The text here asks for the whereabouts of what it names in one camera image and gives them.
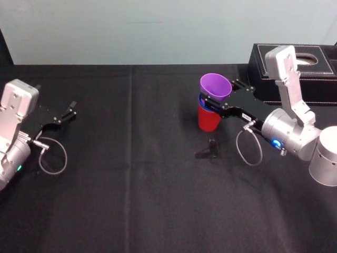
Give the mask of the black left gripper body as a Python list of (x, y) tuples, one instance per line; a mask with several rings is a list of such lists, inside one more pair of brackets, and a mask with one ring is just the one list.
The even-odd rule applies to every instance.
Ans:
[(22, 132), (31, 139), (37, 140), (44, 132), (57, 130), (63, 121), (59, 113), (38, 105), (22, 123)]

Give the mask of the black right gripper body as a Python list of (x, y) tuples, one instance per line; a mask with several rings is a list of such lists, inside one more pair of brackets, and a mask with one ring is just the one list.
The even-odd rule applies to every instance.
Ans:
[(220, 105), (219, 115), (226, 119), (237, 117), (245, 123), (254, 121), (253, 125), (259, 131), (273, 107), (254, 96), (255, 87), (245, 87), (236, 90)]

